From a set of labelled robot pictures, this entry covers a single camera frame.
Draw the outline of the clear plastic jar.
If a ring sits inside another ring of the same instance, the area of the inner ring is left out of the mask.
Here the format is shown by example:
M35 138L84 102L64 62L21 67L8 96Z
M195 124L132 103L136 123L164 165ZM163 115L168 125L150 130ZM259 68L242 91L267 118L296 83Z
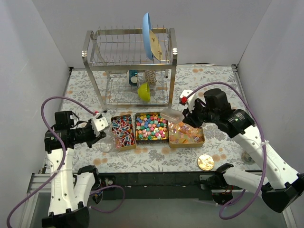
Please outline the clear plastic jar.
M105 137L97 142L97 147L101 152L117 152L120 149L120 139L111 131L104 131Z

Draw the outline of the black tin with star candies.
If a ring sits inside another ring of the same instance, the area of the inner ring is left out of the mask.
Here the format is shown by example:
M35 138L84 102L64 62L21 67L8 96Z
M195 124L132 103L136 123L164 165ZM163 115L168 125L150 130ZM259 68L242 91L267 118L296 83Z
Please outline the black tin with star candies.
M137 143L167 143L169 141L168 121L160 112L135 114L135 139Z

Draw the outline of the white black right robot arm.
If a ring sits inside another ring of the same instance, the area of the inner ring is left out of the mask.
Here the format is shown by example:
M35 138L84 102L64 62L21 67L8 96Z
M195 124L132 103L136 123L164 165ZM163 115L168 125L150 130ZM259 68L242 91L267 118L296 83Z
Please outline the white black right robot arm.
M205 183L221 189L232 185L257 192L270 209L283 212L302 195L304 175L289 166L268 142L262 140L257 124L247 112L231 108L224 91L219 88L208 90L204 98L202 101L193 91L183 90L180 103L188 106L182 112L183 122L194 128L201 127L203 123L215 124L266 173L262 177L225 163Z

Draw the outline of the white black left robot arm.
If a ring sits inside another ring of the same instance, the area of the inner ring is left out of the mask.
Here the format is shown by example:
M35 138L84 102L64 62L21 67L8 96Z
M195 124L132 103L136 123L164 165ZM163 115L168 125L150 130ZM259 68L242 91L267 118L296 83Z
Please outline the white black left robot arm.
M89 193L101 186L94 165L79 169L73 176L74 146L86 143L89 148L106 137L109 124L101 113L78 127L72 111L55 113L55 125L45 134L45 150L51 175L51 199L48 216L41 221L44 228L86 228L89 226Z

